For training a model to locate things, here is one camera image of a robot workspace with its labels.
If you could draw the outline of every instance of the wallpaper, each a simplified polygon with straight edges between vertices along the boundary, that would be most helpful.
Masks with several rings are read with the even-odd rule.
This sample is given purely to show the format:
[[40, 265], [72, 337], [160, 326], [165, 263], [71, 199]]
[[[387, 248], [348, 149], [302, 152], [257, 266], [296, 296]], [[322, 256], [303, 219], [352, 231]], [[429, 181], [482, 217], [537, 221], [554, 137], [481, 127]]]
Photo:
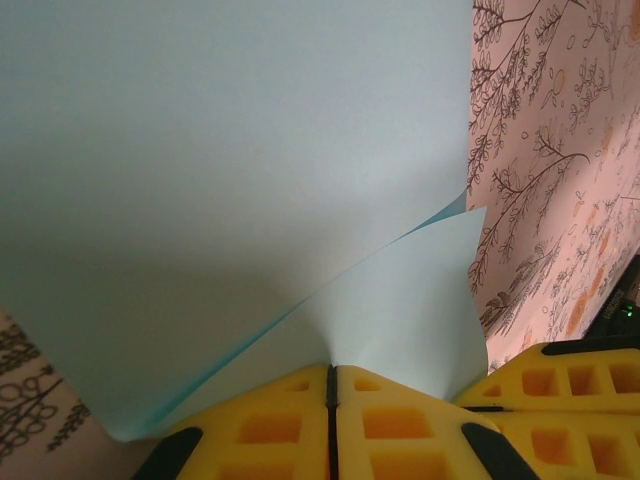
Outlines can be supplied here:
[[490, 371], [583, 334], [638, 248], [640, 0], [474, 0], [469, 281]]

